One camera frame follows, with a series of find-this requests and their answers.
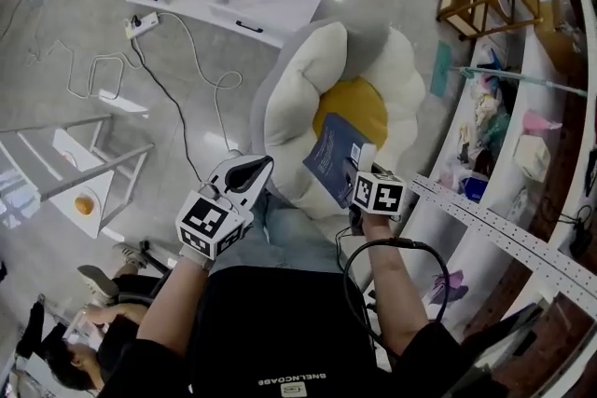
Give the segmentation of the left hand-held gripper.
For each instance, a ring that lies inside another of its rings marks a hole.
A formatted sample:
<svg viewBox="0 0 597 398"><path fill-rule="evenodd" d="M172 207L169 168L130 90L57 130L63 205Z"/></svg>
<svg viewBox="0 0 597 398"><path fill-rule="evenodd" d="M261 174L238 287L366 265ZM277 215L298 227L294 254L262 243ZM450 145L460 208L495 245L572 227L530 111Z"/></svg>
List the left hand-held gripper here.
<svg viewBox="0 0 597 398"><path fill-rule="evenodd" d="M175 220L178 239L195 253L216 260L242 239L253 223L252 209L271 178L274 160L245 155L218 164L191 191Z"/></svg>

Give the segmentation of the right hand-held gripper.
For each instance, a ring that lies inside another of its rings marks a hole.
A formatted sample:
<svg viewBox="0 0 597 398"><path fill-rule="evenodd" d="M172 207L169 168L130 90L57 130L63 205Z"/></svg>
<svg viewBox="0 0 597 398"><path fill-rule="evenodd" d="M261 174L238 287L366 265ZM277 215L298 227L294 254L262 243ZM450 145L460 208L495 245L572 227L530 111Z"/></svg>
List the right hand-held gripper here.
<svg viewBox="0 0 597 398"><path fill-rule="evenodd" d="M399 216L403 208L407 184L390 170L377 163L371 172L359 172L352 158L342 162L346 182L345 196L351 196L349 220L352 233L363 235L363 213Z"/></svg>

